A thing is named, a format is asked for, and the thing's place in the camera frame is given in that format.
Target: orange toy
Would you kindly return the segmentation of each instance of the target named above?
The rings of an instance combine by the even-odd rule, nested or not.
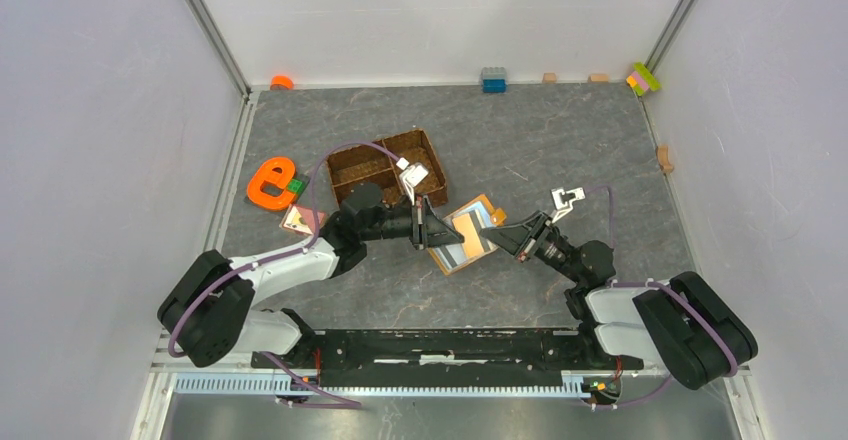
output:
[[[271,90],[291,90],[292,88],[294,88],[294,82],[285,75],[277,75],[271,79]]]
[[[294,162],[286,157],[274,157],[267,160],[256,171],[256,175],[247,184],[247,198],[262,208],[279,212],[285,210],[297,198],[297,194],[286,190],[294,178]],[[270,195],[265,188],[274,186],[280,189],[279,195]]]

